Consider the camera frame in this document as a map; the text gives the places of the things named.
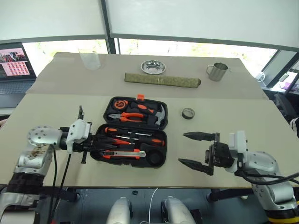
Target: white roller blind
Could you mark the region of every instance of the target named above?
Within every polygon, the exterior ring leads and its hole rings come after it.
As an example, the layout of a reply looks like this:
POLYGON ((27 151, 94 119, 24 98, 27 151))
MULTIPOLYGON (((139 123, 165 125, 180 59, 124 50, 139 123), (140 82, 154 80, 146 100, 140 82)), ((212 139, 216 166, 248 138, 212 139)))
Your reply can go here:
POLYGON ((299 0, 107 0, 113 37, 156 35, 299 48, 299 0))
POLYGON ((0 40, 104 35, 98 0, 4 0, 0 40))

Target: hammer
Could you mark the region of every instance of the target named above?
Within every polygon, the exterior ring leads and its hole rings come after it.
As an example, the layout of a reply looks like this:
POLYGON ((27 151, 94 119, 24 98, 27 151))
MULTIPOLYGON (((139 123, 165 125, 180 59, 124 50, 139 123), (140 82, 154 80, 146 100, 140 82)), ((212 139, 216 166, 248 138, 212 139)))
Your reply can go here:
POLYGON ((137 104, 135 102, 132 102, 130 106, 132 108, 138 108, 140 110, 140 112, 155 115, 158 118, 158 120, 155 122, 155 125, 160 125, 161 121, 165 118, 165 110, 164 110, 164 107, 162 105, 160 105, 161 110, 162 110, 161 112, 155 111, 153 109, 148 108, 145 105, 137 104))

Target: metal bowl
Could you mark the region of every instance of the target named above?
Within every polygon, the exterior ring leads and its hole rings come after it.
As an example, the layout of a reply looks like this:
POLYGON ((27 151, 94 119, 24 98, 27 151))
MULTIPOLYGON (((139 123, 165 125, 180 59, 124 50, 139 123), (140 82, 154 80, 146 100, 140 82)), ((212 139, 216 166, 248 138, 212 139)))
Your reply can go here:
POLYGON ((156 60, 148 60, 141 63, 141 69, 150 75, 160 75, 165 71, 165 65, 163 62, 156 60))

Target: laptop keyboard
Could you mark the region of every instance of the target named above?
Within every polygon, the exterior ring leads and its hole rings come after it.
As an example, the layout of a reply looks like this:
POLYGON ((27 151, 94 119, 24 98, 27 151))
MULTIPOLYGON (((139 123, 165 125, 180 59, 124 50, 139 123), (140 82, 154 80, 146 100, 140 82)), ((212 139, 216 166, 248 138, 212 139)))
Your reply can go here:
POLYGON ((32 84, 32 81, 0 83, 0 94, 25 93, 32 84))

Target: black toolbox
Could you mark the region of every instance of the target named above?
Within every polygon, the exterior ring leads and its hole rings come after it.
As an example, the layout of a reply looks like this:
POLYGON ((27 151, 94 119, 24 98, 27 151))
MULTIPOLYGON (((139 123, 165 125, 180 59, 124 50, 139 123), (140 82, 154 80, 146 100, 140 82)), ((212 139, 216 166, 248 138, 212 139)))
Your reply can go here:
POLYGON ((107 123, 98 128, 95 139, 98 136, 100 141, 100 136, 107 136, 126 143, 114 144, 115 148, 104 151, 99 148, 91 151, 90 156, 97 161, 116 165, 131 164, 140 168, 162 166, 167 153, 167 136, 163 131, 168 122, 167 114, 164 102, 144 99, 143 95, 138 95, 137 99, 113 97, 104 113, 107 123))

